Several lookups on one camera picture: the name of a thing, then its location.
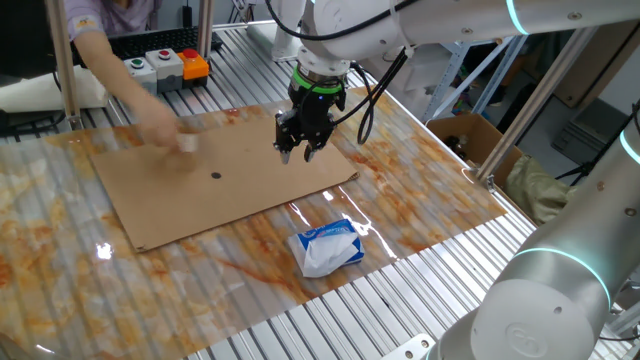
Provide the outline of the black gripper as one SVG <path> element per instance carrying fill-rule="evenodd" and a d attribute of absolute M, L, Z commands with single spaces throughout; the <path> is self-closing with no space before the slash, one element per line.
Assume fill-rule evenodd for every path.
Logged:
<path fill-rule="evenodd" d="M 288 88 L 292 109 L 275 115 L 274 148 L 279 152 L 283 164 L 289 162 L 291 151 L 306 140 L 304 160 L 309 163 L 314 154 L 328 143 L 335 129 L 332 106 L 343 110 L 346 90 L 339 85 L 332 93 L 318 93 L 317 88 L 309 92 L 305 87 L 290 85 Z"/>

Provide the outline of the person's hand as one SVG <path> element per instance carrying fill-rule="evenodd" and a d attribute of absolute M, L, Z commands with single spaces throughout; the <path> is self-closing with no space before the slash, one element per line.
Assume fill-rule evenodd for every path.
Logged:
<path fill-rule="evenodd" d="M 134 103 L 133 112 L 139 120 L 147 142 L 165 148 L 177 148 L 178 123 L 175 113 L 155 97 Z"/>

